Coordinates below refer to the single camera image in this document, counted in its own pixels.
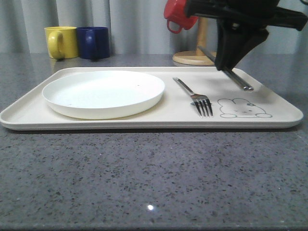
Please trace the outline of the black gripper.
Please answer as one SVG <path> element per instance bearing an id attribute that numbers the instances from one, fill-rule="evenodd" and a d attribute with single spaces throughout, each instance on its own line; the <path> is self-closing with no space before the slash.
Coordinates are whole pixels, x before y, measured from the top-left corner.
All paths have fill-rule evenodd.
<path id="1" fill-rule="evenodd" d="M 215 59 L 217 70 L 233 69 L 252 49 L 264 42 L 267 29 L 245 30 L 238 38 L 237 23 L 254 26 L 279 26 L 301 31 L 308 21 L 302 12 L 278 6 L 278 0 L 188 0 L 184 13 L 189 16 L 219 18 L 218 47 Z"/>

